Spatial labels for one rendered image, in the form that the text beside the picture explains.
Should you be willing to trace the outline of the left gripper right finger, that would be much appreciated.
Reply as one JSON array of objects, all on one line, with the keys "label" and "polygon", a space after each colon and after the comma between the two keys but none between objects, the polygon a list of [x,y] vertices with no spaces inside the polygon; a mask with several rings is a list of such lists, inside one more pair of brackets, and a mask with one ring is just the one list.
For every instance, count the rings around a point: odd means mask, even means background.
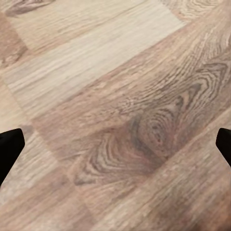
[{"label": "left gripper right finger", "polygon": [[217,135],[216,146],[231,166],[231,130],[220,128]]}]

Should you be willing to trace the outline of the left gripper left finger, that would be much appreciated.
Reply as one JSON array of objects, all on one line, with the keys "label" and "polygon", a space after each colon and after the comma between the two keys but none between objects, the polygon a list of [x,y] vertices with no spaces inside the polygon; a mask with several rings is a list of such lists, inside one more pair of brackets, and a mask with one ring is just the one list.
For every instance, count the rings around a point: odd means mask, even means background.
[{"label": "left gripper left finger", "polygon": [[0,186],[25,147],[21,128],[0,133]]}]

